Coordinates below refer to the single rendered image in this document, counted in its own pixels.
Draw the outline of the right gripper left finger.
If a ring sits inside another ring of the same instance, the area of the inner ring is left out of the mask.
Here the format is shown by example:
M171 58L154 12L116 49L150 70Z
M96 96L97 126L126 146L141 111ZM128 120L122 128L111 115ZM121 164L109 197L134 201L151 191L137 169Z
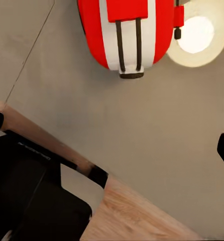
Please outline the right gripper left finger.
M0 179L17 153L17 145L13 134L0 136Z

